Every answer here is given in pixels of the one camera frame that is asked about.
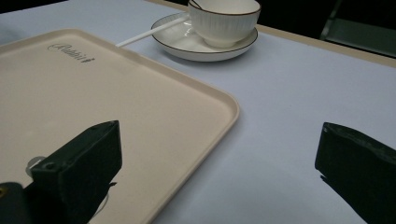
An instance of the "tray logo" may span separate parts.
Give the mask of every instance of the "tray logo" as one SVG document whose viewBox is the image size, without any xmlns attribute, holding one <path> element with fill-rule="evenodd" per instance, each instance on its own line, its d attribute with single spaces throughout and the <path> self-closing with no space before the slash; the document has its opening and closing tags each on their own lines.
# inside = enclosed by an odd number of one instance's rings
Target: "tray logo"
<svg viewBox="0 0 396 224">
<path fill-rule="evenodd" d="M 69 45 L 69 44 L 54 44 L 54 45 L 47 47 L 47 50 L 60 51 L 64 54 L 74 58 L 75 60 L 80 61 L 81 63 L 88 63 L 88 62 L 92 62 L 95 60 L 94 58 L 87 56 L 87 54 L 85 54 L 79 50 L 73 49 L 73 46 Z"/>
</svg>

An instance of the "saucer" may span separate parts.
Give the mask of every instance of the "saucer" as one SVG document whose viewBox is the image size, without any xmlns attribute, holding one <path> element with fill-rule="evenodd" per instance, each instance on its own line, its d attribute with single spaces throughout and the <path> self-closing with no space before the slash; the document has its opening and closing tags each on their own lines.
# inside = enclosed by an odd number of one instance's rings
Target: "saucer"
<svg viewBox="0 0 396 224">
<path fill-rule="evenodd" d="M 185 15 L 185 12 L 173 14 L 154 22 L 151 29 L 173 21 Z M 172 26 L 153 35 L 166 52 L 182 59 L 196 62 L 216 62 L 231 59 L 248 51 L 258 37 L 256 28 L 245 39 L 229 48 L 214 48 L 194 32 L 191 21 Z"/>
</svg>

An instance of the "beige tray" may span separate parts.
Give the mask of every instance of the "beige tray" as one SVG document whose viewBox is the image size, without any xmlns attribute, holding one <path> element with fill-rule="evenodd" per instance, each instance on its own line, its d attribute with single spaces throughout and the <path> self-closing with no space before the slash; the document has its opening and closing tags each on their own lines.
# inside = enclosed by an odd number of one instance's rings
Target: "beige tray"
<svg viewBox="0 0 396 224">
<path fill-rule="evenodd" d="M 233 126 L 229 94 L 80 30 L 0 47 L 0 182 L 88 127 L 120 121 L 123 165 L 96 223 L 147 223 Z"/>
</svg>

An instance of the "white cup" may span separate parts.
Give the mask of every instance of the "white cup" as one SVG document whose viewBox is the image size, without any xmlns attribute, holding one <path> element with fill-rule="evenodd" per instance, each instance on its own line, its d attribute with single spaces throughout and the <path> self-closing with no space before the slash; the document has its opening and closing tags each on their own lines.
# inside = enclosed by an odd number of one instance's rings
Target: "white cup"
<svg viewBox="0 0 396 224">
<path fill-rule="evenodd" d="M 253 32 L 262 6 L 255 0 L 189 1 L 191 25 L 206 44 L 229 48 Z"/>
</svg>

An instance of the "table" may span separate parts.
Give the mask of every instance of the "table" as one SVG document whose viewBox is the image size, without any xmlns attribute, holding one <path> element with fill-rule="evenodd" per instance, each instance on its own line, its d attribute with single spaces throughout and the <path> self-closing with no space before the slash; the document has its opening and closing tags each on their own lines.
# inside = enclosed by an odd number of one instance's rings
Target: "table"
<svg viewBox="0 0 396 224">
<path fill-rule="evenodd" d="M 69 0 L 1 14 L 0 44 L 63 28 L 117 44 L 183 9 L 160 0 Z M 231 131 L 153 222 L 364 223 L 320 179 L 318 140 L 328 121 L 396 148 L 396 61 L 258 29 L 248 52 L 217 63 L 170 56 L 151 37 L 125 47 L 227 91 L 241 108 Z"/>
</svg>

